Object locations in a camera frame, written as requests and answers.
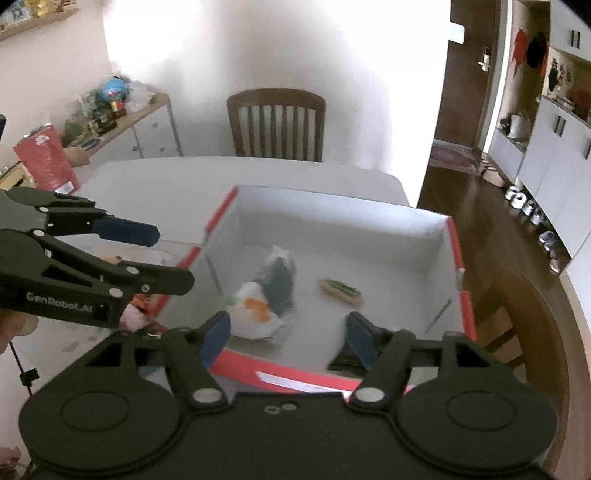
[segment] door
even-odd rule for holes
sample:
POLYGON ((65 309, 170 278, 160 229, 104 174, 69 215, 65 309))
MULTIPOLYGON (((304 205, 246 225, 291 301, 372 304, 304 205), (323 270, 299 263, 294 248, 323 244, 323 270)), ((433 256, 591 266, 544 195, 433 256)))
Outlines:
POLYGON ((467 147, 478 143, 480 116, 492 87, 499 16, 496 0, 452 0, 451 21, 464 26, 465 39, 463 44, 449 42, 437 140, 467 147), (487 49, 489 58, 485 62, 487 49), (490 67, 479 62, 489 63, 490 67))
POLYGON ((583 124, 579 125, 580 134, 571 146, 575 165, 567 197, 554 222, 560 239, 572 257, 591 231, 591 129, 583 124))
POLYGON ((556 149, 560 146, 560 131, 563 121, 566 129, 565 117, 567 116, 569 115, 564 110, 546 98, 540 100, 534 131, 519 171, 519 179, 534 197, 542 185, 556 149))
POLYGON ((575 171, 587 142, 582 139, 587 127, 576 118, 564 113, 560 129, 561 134, 554 156, 542 179, 535 200, 542 207, 546 217, 554 224, 562 210, 564 202, 575 180, 575 171))

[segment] plastic bag on table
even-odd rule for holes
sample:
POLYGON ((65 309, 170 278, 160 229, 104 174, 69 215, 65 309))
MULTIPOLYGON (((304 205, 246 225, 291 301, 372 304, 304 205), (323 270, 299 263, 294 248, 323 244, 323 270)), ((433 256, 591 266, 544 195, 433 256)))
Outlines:
POLYGON ((226 301, 232 335, 250 340, 277 337, 293 310, 296 265, 287 250, 273 246, 256 277, 226 301))
POLYGON ((131 82, 127 84, 128 96, 125 102, 125 109, 128 112, 138 112, 146 108, 150 104, 150 100, 155 95, 150 92, 145 85, 138 82, 131 82))

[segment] white cabinet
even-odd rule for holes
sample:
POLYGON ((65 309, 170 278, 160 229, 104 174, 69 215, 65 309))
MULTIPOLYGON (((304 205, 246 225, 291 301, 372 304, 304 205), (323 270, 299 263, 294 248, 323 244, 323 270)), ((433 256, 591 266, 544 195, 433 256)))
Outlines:
POLYGON ((558 214, 562 211, 576 179, 580 159, 586 154, 588 142, 584 142, 583 139, 587 138, 587 130, 588 128, 572 115, 566 112, 562 114, 558 128, 558 147, 535 194, 536 201, 552 224, 557 222, 558 214))
POLYGON ((574 166, 566 186, 567 196, 553 222, 572 256, 591 231, 591 128, 580 126, 580 135, 572 145, 574 166))
POLYGON ((534 130, 519 171, 519 179, 536 197, 542 180, 560 147, 560 134, 566 130, 565 117, 568 114, 546 98, 540 100, 534 130))
POLYGON ((178 156, 177 143, 166 106, 140 120, 134 128, 144 158, 178 156))
POLYGON ((99 167, 110 161, 133 160, 141 157, 134 129, 129 128, 92 155, 90 164, 99 167))
POLYGON ((591 61, 591 28, 561 0, 552 0, 550 45, 591 61))
POLYGON ((523 152, 500 130, 496 130, 488 154, 507 178, 515 183, 523 162, 523 152))
POLYGON ((543 98, 519 179, 571 255, 591 231, 591 128, 543 98))

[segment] red clothing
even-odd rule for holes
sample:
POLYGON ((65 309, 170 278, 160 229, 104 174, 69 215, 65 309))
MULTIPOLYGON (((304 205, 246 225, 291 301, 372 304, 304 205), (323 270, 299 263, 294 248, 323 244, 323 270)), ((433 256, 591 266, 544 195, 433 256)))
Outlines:
POLYGON ((519 29, 515 36, 515 48, 513 50, 513 60, 515 60, 515 72, 513 76, 517 75, 517 68, 527 59, 527 45, 528 39, 526 33, 519 29))

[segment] chair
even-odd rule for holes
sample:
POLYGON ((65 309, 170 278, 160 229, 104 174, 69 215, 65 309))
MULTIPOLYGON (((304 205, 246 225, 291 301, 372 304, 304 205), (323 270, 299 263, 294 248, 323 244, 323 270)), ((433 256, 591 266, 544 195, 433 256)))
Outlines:
POLYGON ((241 128, 246 123, 246 140, 249 146, 248 156, 289 157, 292 160, 306 161, 312 158, 315 162, 321 162, 325 112, 326 102, 324 99, 303 90, 263 88, 237 93, 228 99, 228 114, 230 116, 230 127, 232 128, 232 136, 234 137, 236 155, 239 157, 247 156, 241 128), (293 107, 293 114, 290 115, 292 117, 291 119, 288 119, 288 107, 293 107), (241 122, 240 110, 243 108, 246 109, 246 122, 241 122), (315 113, 313 119, 314 139, 312 144, 310 144, 309 131, 312 129, 310 125, 310 110, 315 113), (277 116, 280 116, 281 142, 279 143, 277 116), (313 155, 309 155, 310 150, 314 151, 313 155))
POLYGON ((553 472, 560 459, 569 416, 569 371, 566 353, 554 315, 541 293, 521 273, 504 268, 474 308, 476 326, 504 307, 511 328, 488 342, 485 349, 497 352, 514 337, 522 354, 506 362, 515 369, 525 366, 527 381, 548 395, 558 411, 558 432, 544 461, 553 472))

